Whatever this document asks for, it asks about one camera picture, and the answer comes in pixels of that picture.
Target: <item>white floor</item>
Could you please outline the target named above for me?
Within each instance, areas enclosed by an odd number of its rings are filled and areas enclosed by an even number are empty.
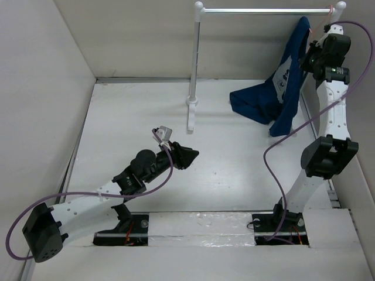
[[[372,280],[348,210],[332,209],[328,185],[304,212],[310,246],[254,246],[250,213],[268,210],[281,193],[267,172],[263,151],[275,141],[268,127],[232,112],[229,92],[259,83],[203,80],[197,85],[196,130],[186,133],[188,83],[97,84],[69,191],[91,191],[129,165],[138,151],[157,151],[151,129],[173,129],[172,140],[200,151],[158,192],[127,204],[152,213],[147,247],[97,247],[75,241],[37,264],[37,280]],[[293,127],[303,123],[303,108]],[[300,171],[311,127],[269,155],[285,191]],[[154,188],[166,174],[147,186]],[[219,213],[186,213],[221,211]]]
[[[196,129],[186,131],[189,83],[97,84],[91,99],[69,191],[91,191],[123,171],[142,149],[158,151],[151,129],[173,129],[172,141],[199,150],[192,166],[174,172],[150,196],[127,204],[132,212],[269,210],[281,197],[265,168],[263,151],[275,142],[268,126],[234,113],[229,93],[258,80],[200,80]],[[293,127],[305,121],[301,108]],[[311,127],[269,153],[271,167],[288,191],[300,171],[303,149],[314,140]],[[166,173],[148,190],[164,180]],[[326,189],[307,208],[331,208]]]

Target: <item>white plastic clip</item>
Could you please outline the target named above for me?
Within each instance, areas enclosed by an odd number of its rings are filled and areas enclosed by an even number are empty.
[[[99,197],[99,201],[100,202],[103,202],[104,200],[103,200],[103,196],[101,195],[101,192],[100,191],[98,191],[98,197]]]
[[[161,142],[161,143],[160,143],[160,146],[161,146],[161,147],[165,146],[165,147],[167,147],[167,148],[168,148],[168,150],[170,150],[170,149],[171,149],[171,146],[169,145],[169,143],[168,143],[168,142]]]

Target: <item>white ball finial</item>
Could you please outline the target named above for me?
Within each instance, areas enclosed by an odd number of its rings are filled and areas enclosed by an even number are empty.
[[[346,2],[340,1],[335,6],[336,9],[344,10],[346,8]]]
[[[202,2],[195,2],[195,22],[200,22],[200,17],[204,14],[204,6]]]
[[[197,2],[195,2],[194,7],[195,7],[197,10],[202,10],[204,6],[203,6],[203,3],[202,3],[202,2],[197,1]]]

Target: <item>clothing rack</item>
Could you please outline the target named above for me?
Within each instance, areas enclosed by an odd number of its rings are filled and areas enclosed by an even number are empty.
[[[336,22],[340,19],[341,14],[346,8],[346,3],[338,2],[331,9],[208,9],[203,6],[202,2],[195,2],[195,27],[194,27],[194,44],[193,44],[193,62],[192,76],[190,78],[189,96],[186,103],[189,107],[187,116],[187,130],[194,131],[195,127],[195,111],[198,104],[196,96],[197,84],[197,67],[198,67],[198,49],[199,49],[199,33],[200,22],[205,15],[329,15],[330,22]]]

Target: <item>vertical rack pole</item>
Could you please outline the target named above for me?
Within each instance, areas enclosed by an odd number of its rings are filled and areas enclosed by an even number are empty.
[[[197,68],[198,68],[198,52],[199,52],[199,33],[200,33],[200,18],[204,13],[202,2],[195,2],[195,26],[194,26],[194,45],[193,45],[193,63],[192,63],[192,76],[190,78],[189,96],[186,103],[189,106],[189,113],[187,116],[187,130],[194,131],[195,126],[195,109],[198,104],[196,97],[197,85]]]
[[[330,17],[330,23],[337,22],[340,19],[345,8],[346,3],[344,1],[338,2],[333,9],[332,15]]]

